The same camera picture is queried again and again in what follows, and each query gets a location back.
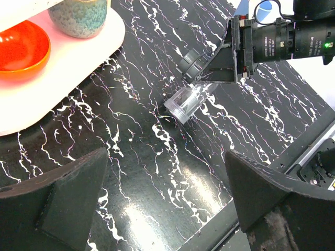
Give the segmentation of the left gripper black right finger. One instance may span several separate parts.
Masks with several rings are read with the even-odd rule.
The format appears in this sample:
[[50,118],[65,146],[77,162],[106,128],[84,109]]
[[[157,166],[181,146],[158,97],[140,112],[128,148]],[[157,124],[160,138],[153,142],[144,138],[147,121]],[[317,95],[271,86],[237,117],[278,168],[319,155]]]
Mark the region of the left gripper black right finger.
[[251,250],[334,250],[334,192],[229,150],[229,186]]

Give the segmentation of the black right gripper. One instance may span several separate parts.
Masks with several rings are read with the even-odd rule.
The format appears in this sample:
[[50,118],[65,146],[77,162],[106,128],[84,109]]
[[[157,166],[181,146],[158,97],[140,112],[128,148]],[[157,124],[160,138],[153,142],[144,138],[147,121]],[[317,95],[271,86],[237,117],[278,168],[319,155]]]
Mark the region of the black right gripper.
[[199,74],[201,82],[234,83],[237,78],[250,78],[256,68],[255,19],[236,15],[227,22],[223,40]]

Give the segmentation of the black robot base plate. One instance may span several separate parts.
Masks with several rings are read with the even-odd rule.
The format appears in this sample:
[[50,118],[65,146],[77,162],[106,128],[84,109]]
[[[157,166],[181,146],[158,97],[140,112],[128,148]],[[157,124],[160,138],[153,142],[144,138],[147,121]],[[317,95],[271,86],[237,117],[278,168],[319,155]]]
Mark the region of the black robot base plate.
[[334,110],[272,164],[230,150],[232,201],[181,250],[334,250]]

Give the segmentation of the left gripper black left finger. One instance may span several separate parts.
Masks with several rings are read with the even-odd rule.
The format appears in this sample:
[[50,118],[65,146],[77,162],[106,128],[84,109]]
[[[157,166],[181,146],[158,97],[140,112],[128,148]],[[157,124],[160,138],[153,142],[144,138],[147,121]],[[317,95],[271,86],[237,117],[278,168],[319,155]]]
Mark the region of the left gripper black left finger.
[[84,250],[108,153],[1,188],[1,250]]

